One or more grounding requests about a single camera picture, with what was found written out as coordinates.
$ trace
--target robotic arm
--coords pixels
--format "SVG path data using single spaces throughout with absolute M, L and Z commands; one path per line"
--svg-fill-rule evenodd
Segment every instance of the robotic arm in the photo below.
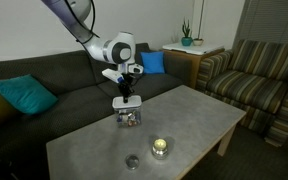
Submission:
M 104 76 L 119 84 L 124 103 L 134 92 L 129 75 L 142 74 L 143 67 L 135 64 L 135 41 L 131 33 L 120 32 L 113 40 L 103 40 L 93 33 L 95 8 L 93 0 L 42 0 L 61 20 L 68 31 L 82 44 L 85 50 L 98 61 L 117 64 L 117 71 L 106 69 Z M 89 29 L 84 21 L 93 9 L 92 27 Z

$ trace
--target wall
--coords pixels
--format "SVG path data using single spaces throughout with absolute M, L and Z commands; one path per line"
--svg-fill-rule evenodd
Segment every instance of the wall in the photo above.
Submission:
M 181 36 L 183 18 L 192 19 L 193 1 L 94 0 L 94 32 L 107 39 L 132 32 L 137 43 L 159 49 Z M 40 0 L 0 0 L 0 60 L 78 49 L 81 45 Z
M 200 37 L 205 44 L 232 48 L 245 0 L 205 0 Z M 192 37 L 197 37 L 202 0 L 195 0 Z

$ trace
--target teal pillow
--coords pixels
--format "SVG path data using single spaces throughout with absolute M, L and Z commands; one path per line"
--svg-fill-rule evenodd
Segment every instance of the teal pillow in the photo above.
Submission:
M 0 94 L 25 114 L 41 113 L 57 102 L 57 97 L 32 75 L 0 80 Z
M 163 74 L 164 63 L 163 57 L 164 52 L 141 52 L 143 65 L 144 65 L 144 73 L 146 74 Z

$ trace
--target gray table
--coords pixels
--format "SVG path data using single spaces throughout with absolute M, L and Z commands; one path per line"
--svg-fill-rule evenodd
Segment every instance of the gray table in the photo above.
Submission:
M 235 125 L 245 112 L 186 86 L 142 104 L 142 124 L 118 128 L 110 116 L 47 143 L 50 178 L 180 179 L 221 141 L 224 155 Z M 169 146 L 165 160 L 151 154 L 155 139 Z M 125 157 L 135 154 L 139 167 L 129 170 Z

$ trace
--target green plant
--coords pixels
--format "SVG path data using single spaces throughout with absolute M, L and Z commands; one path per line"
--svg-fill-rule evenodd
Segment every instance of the green plant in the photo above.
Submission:
M 187 24 L 186 24 L 185 18 L 184 18 L 184 23 L 182 25 L 182 31 L 184 33 L 185 38 L 191 37 L 192 32 L 190 29 L 190 20 L 187 20 Z

